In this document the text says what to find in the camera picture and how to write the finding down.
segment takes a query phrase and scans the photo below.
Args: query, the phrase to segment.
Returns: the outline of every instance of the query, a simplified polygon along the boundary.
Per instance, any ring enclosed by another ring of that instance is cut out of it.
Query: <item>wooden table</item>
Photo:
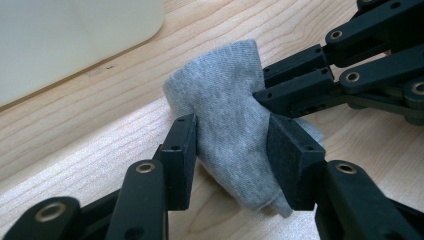
[[[163,141],[171,117],[162,84],[189,60],[254,38],[266,66],[324,43],[355,10],[354,0],[166,1],[152,39],[0,112],[0,235],[43,199],[86,205],[119,188],[127,167]],[[424,128],[347,106],[307,119],[326,136],[327,160],[359,164],[388,197],[424,211]],[[241,209],[200,165],[190,209],[169,215],[171,239],[318,238],[313,213]]]

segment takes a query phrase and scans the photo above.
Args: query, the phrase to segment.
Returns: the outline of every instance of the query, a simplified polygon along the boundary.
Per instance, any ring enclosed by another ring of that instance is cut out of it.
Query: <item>gray fabric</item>
[[[266,155],[269,111],[252,93],[264,89],[254,40],[221,47],[194,59],[164,84],[175,117],[198,117],[202,164],[238,202],[259,210],[272,206],[283,217],[292,210],[274,179]],[[299,122],[316,140],[321,133]]]

